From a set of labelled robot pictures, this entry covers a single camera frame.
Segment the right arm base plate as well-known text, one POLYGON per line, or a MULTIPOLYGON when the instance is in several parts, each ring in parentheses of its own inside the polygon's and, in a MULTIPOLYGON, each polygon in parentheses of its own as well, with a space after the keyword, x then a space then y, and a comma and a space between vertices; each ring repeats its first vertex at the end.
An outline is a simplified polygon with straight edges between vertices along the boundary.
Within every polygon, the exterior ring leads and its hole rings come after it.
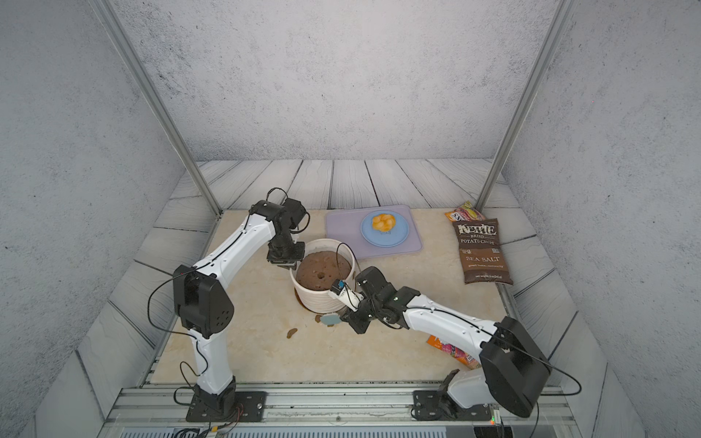
POLYGON ((414 391, 413 407, 410 412, 416 421, 490 422, 493 420, 488 405, 475 405, 461 408, 446 393, 435 391, 414 391))

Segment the orange snack packet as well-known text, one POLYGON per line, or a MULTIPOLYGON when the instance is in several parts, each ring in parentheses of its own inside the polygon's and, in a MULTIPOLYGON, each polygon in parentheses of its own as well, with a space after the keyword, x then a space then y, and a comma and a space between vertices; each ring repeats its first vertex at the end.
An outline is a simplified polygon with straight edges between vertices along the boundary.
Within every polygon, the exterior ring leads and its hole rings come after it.
POLYGON ((450 222, 475 222, 484 221, 486 218, 480 211, 472 206, 471 202, 464 202, 451 212, 445 213, 450 222))

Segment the knotted bread roll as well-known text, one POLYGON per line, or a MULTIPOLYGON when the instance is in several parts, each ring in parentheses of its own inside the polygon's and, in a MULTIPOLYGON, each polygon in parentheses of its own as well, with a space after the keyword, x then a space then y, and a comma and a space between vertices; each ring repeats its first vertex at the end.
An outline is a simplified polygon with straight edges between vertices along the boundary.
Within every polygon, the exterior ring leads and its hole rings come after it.
POLYGON ((389 233, 396 227, 396 218, 392 214, 379 214, 372 218, 372 229, 380 233, 389 233))

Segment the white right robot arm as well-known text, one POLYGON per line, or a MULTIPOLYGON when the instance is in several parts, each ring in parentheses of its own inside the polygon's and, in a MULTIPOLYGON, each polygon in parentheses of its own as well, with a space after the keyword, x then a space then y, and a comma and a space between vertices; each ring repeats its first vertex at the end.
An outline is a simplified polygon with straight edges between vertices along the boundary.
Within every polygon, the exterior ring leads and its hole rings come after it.
POLYGON ((493 405, 519 418, 537 407, 552 366, 516 319, 477 319, 442 306, 418 290, 395 288, 375 266, 355 284, 335 280, 329 296, 346 310, 341 320, 363 334, 377 320, 395 330, 434 336, 479 363, 476 370, 452 370, 438 389, 414 395, 418 421, 487 421, 493 405))

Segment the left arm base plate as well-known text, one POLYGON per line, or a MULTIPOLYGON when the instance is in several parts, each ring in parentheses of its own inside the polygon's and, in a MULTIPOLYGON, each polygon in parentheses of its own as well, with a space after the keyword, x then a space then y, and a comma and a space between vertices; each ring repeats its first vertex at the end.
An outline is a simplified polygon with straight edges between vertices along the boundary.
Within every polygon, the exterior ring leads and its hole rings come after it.
POLYGON ((195 389, 185 420, 188 423, 259 423, 263 420, 266 392, 226 390, 211 394, 195 389))

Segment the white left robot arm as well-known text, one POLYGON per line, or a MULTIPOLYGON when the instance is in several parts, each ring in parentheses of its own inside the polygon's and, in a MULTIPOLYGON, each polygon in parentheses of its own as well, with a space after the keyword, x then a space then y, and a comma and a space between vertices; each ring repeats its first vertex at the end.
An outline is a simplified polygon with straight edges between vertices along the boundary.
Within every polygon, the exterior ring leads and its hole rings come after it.
POLYGON ((287 198, 281 204, 261 200, 212 253, 173 273, 173 304, 186 335, 193 339, 199 392, 219 396, 234 381, 223 332, 235 308, 226 289, 263 246, 268 248, 268 263, 295 268, 305 257, 305 244, 294 235, 307 215, 295 199, 287 198))

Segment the aluminium frame post right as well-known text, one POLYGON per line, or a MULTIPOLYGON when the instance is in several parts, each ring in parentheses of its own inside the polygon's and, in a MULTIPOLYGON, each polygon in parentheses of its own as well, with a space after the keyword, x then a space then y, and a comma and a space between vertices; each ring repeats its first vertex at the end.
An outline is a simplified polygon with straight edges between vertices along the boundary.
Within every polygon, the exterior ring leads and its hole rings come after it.
POLYGON ((536 56, 521 97, 518 100, 518 105, 512 115, 509 126, 507 126, 507 131, 505 132, 494 155, 489 173, 487 174, 487 179, 485 180, 481 192, 478 195, 476 208, 478 208, 480 211, 484 209, 489 201, 494 187, 497 184, 498 177, 507 163, 507 159, 515 146, 516 140, 518 139, 518 135, 520 134, 525 120, 527 120, 532 104, 538 95, 540 84, 542 84, 549 65, 551 65, 555 51, 560 43, 562 34, 568 25, 568 21, 575 5, 576 1, 573 0, 562 0, 558 3, 558 7, 555 10, 555 15, 551 20, 549 30, 546 33, 545 39, 540 47, 540 51, 536 56))

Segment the blue plate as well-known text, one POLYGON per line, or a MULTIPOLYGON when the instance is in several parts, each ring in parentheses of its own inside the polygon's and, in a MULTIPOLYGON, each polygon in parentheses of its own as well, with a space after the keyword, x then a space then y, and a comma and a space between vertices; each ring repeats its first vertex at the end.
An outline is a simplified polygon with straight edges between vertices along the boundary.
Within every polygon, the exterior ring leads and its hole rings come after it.
POLYGON ((373 246, 381 248, 400 246, 409 234, 409 224, 399 213, 372 212, 361 221, 361 235, 373 246))

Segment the aluminium frame post left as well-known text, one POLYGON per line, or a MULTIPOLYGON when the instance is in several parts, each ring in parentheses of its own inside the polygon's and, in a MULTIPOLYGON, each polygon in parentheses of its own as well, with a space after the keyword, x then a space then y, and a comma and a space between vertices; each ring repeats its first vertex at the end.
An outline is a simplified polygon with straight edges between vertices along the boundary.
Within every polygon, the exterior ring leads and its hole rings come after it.
POLYGON ((107 0, 91 0, 89 3, 91 4, 97 18, 100 20, 100 23, 102 23, 107 36, 120 55, 120 58, 125 64, 126 68, 135 79, 142 96, 144 96, 157 122, 159 122, 161 128, 164 130, 164 133, 171 146, 184 165, 187 173, 192 178, 195 187, 200 192, 202 197, 204 197, 204 200, 206 200, 207 205, 215 217, 219 218, 223 214, 223 208, 219 202, 217 202, 217 199, 215 199, 209 184, 206 182, 206 179, 199 170, 199 166, 196 164, 193 155, 187 148, 182 134, 177 129, 171 114, 164 105, 164 102, 153 84, 153 81, 142 64, 142 60, 140 60, 139 56, 137 55, 133 44, 131 43, 122 26, 122 23, 120 23, 120 20, 111 5, 111 2, 107 0))

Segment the orange pink candy bag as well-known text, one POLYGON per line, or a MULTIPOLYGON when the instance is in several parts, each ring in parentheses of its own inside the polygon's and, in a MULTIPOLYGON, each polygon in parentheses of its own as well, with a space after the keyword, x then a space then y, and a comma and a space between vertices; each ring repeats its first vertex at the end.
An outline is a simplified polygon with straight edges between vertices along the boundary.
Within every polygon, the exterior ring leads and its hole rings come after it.
POLYGON ((441 339, 439 339, 438 337, 430 336, 427 339, 426 343, 450 355, 452 358, 456 359, 461 364, 466 366, 469 370, 476 370, 481 367, 480 363, 475 358, 465 353, 463 350, 456 348, 452 344, 443 343, 443 341, 441 341, 441 339))

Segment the brown soil in pot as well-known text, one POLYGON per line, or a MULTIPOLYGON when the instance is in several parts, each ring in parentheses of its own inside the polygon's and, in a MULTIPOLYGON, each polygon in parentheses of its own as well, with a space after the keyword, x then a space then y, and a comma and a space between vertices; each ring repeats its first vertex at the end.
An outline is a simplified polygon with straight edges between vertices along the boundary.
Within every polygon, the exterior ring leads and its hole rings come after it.
POLYGON ((296 280, 300 286, 312 291, 329 290, 332 283, 346 279, 352 265, 335 251, 321 251, 306 255, 299 264, 296 280))

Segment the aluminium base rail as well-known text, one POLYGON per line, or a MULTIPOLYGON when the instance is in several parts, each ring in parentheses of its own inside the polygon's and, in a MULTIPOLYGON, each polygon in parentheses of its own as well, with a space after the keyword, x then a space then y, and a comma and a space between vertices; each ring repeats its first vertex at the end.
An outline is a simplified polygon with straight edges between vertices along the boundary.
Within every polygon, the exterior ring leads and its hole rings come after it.
POLYGON ((120 393, 102 437, 578 437, 579 427, 560 391, 549 387, 536 414, 519 418, 487 407, 461 420, 418 421, 419 390, 436 383, 242 383, 264 392, 257 422, 246 419, 186 423, 173 385, 147 385, 120 393))

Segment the white ceramic pot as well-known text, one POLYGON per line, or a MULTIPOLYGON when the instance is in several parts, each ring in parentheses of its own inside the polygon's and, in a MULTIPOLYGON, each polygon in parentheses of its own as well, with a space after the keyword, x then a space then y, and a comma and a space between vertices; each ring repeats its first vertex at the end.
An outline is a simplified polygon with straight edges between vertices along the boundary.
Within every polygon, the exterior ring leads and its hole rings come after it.
POLYGON ((307 310, 329 314, 345 308, 330 295, 336 280, 353 285, 360 272, 352 250, 343 242, 322 238, 305 244, 305 255, 296 269, 290 271, 293 288, 307 310))

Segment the aluminium frame post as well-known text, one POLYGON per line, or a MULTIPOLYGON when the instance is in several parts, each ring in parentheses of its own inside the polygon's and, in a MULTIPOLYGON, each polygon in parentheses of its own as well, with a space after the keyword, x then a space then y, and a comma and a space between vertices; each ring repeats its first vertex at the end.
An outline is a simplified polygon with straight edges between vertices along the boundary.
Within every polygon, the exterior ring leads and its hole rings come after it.
POLYGON ((476 208, 478 208, 480 211, 484 209, 489 201, 494 187, 497 184, 498 177, 507 163, 507 159, 515 146, 516 140, 518 139, 518 135, 520 134, 525 120, 527 120, 532 104, 538 95, 540 84, 542 84, 549 65, 551 65, 555 51, 560 43, 562 34, 568 25, 568 21, 575 5, 576 1, 573 0, 562 0, 558 3, 558 7, 555 10, 555 15, 551 20, 549 30, 546 33, 545 39, 540 47, 540 51, 536 56, 521 97, 518 100, 518 105, 512 115, 509 126, 507 126, 507 131, 505 132, 494 155, 489 173, 487 174, 487 179, 485 180, 481 192, 478 195, 476 208))
POLYGON ((223 208, 219 202, 217 202, 217 199, 215 199, 209 184, 206 182, 206 179, 199 170, 199 166, 196 164, 193 155, 187 148, 182 134, 177 129, 171 114, 164 105, 164 102, 153 84, 153 81, 142 64, 142 60, 140 60, 139 56, 137 55, 133 44, 131 43, 122 26, 122 23, 120 23, 120 20, 111 5, 111 2, 107 0, 91 0, 89 3, 91 4, 97 18, 100 20, 100 23, 102 23, 107 36, 120 55, 120 58, 125 64, 126 68, 135 79, 142 96, 144 96, 157 122, 159 122, 161 128, 164 130, 164 133, 171 146, 184 165, 187 173, 192 178, 195 187, 200 192, 202 197, 204 197, 204 200, 206 200, 207 205, 215 217, 219 218, 223 214, 223 208))

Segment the lilac silicone mat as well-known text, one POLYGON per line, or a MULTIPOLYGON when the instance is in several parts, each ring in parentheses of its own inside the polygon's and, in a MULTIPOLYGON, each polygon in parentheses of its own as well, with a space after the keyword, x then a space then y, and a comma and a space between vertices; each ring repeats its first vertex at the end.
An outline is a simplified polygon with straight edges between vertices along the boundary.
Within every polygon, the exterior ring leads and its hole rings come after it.
POLYGON ((328 238, 347 244, 357 259, 413 254, 423 249, 406 205, 330 212, 325 229, 328 238))

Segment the brown Kettle chips bag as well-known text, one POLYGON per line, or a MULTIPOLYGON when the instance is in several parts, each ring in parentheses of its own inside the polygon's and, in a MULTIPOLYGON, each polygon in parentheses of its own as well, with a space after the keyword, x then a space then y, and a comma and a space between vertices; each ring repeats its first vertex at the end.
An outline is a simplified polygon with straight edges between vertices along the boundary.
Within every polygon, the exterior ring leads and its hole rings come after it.
POLYGON ((453 228, 466 284, 514 284, 501 251, 497 219, 457 221, 453 228))

